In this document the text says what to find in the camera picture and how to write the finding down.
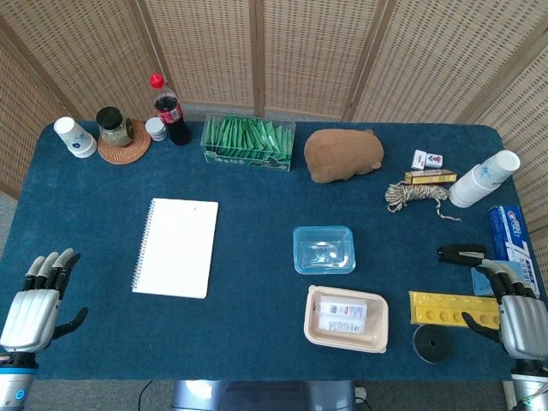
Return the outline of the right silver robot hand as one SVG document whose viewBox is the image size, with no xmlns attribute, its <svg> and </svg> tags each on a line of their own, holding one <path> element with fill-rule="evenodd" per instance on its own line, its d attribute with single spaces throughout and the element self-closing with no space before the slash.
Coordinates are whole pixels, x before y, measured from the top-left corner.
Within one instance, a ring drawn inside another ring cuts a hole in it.
<svg viewBox="0 0 548 411">
<path fill-rule="evenodd" d="M 547 307 L 509 266 L 490 259 L 471 258 L 469 264 L 489 281 L 499 312 L 499 329 L 476 322 L 466 312 L 469 329 L 501 343 L 515 360 L 547 359 Z"/>
</svg>

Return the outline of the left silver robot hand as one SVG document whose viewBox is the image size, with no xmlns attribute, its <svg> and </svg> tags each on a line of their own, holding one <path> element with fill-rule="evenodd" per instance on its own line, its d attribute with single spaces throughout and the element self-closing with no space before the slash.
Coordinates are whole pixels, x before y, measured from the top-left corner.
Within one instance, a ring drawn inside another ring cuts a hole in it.
<svg viewBox="0 0 548 411">
<path fill-rule="evenodd" d="M 67 248 L 33 261 L 9 308 L 1 334 L 2 348 L 9 353 L 37 354 L 51 341 L 82 325 L 88 314 L 86 307 L 70 322 L 57 323 L 72 270 L 79 260 L 80 254 Z"/>
</svg>

